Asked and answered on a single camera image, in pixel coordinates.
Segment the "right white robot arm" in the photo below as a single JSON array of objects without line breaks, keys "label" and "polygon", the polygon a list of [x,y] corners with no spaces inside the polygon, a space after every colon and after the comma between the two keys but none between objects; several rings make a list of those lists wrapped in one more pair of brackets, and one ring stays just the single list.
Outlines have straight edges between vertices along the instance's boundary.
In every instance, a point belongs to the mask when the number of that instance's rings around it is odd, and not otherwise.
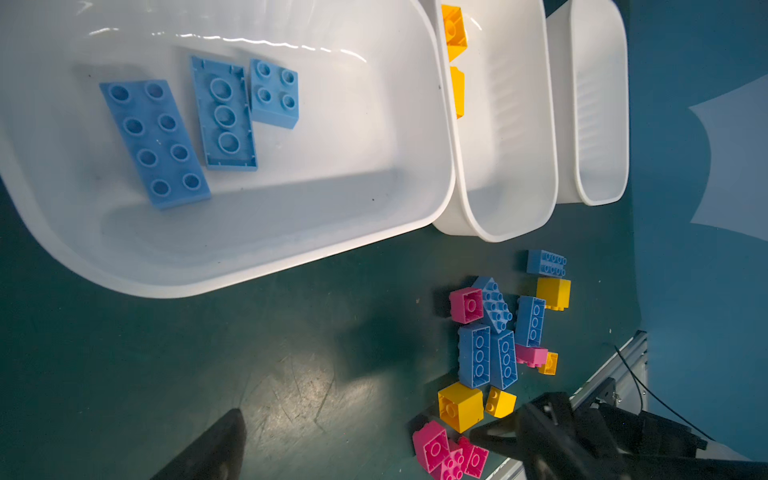
[{"label": "right white robot arm", "polygon": [[563,429],[557,476],[561,479],[765,479],[767,464],[700,458],[712,447],[689,427],[642,411],[602,403],[573,408],[567,395],[553,400],[555,425]]}]

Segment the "small blue lego brick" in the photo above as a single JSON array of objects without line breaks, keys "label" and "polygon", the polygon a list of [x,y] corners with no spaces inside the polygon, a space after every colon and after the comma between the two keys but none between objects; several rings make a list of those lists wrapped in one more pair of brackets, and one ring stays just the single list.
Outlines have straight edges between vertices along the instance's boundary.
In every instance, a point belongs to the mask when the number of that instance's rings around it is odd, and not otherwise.
[{"label": "small blue lego brick", "polygon": [[261,59],[251,59],[250,116],[254,122],[294,129],[300,116],[299,75]]}]

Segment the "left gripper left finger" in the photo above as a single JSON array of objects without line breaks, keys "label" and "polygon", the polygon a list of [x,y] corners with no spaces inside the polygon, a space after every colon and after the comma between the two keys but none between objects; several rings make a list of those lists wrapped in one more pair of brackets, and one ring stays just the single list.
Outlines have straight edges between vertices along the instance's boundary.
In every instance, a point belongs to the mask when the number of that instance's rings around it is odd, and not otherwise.
[{"label": "left gripper left finger", "polygon": [[233,408],[151,479],[239,479],[246,438],[242,412]]}]

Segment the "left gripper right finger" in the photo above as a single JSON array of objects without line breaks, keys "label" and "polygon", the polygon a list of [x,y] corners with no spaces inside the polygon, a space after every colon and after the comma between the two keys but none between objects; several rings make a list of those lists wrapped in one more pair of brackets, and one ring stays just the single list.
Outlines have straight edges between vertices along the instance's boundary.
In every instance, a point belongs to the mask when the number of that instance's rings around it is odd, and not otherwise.
[{"label": "left gripper right finger", "polygon": [[604,479],[606,425],[599,411],[575,409],[564,392],[548,392],[512,414],[476,427],[470,441],[522,462],[529,479]]}]

